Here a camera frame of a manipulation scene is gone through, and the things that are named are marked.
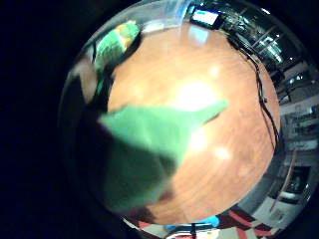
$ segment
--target computer screen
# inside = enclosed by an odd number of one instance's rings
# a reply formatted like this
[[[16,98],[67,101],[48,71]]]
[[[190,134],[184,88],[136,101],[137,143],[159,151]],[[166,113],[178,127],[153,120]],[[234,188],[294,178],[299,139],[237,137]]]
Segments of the computer screen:
[[[192,13],[191,20],[192,22],[212,27],[213,24],[216,22],[218,16],[218,12],[195,9]]]

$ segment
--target monitor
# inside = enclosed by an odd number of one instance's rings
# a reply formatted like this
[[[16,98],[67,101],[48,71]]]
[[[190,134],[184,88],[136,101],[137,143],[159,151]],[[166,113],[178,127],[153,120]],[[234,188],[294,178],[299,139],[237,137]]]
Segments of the monitor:
[[[217,29],[221,24],[220,13],[212,10],[194,8],[190,17],[190,22],[209,29]]]

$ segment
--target green object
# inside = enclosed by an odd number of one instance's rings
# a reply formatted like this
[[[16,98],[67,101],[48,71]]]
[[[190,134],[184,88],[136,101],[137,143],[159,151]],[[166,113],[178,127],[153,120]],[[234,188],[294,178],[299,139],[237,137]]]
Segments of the green object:
[[[119,58],[126,50],[121,35],[112,30],[99,43],[95,61],[96,69],[102,71],[107,63]]]
[[[107,63],[116,61],[129,47],[125,45],[125,41],[132,42],[139,32],[139,26],[133,21],[121,24],[110,31],[98,44],[96,69],[102,71]]]
[[[122,27],[120,30],[121,36],[129,39],[134,39],[139,32],[139,26],[133,21],[129,21],[126,24],[124,24],[124,27]]]
[[[123,212],[158,201],[181,165],[192,133],[227,106],[219,101],[197,112],[126,106],[101,115],[99,123],[114,138],[103,179],[107,207]]]

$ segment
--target round wooden table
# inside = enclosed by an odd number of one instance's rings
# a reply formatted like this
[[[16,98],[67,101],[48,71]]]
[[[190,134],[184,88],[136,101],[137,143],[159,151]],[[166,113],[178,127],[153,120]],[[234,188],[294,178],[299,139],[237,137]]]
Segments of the round wooden table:
[[[272,81],[259,64],[267,106],[279,127]],[[126,104],[201,109],[218,99],[229,108],[193,136],[161,200],[129,214],[156,224],[216,215],[249,192],[272,159],[274,136],[257,94],[255,69],[219,31],[184,24],[144,36],[115,71],[109,111]]]

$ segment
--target wire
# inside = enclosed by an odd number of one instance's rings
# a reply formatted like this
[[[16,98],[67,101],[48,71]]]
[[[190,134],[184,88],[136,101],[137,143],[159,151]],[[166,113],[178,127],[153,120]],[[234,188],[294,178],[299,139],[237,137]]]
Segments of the wire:
[[[251,49],[249,48],[248,51],[245,46],[244,43],[242,43],[239,39],[235,39],[234,37],[228,35],[228,41],[229,43],[238,51],[240,51],[242,54],[245,55],[245,57],[250,60],[252,62],[252,64],[254,65],[255,69],[256,69],[256,82],[257,82],[257,88],[258,88],[258,97],[259,97],[259,103],[261,108],[263,109],[263,111],[267,114],[268,118],[271,121],[272,124],[272,129],[274,132],[274,136],[275,136],[275,153],[279,152],[281,149],[281,140],[280,140],[280,135],[279,135],[279,131],[278,128],[274,122],[274,119],[271,115],[271,112],[269,111],[266,103],[268,102],[267,97],[264,95],[264,88],[263,88],[263,84],[262,81],[260,79],[260,68],[258,66],[257,61],[252,57],[253,53],[251,51]]]

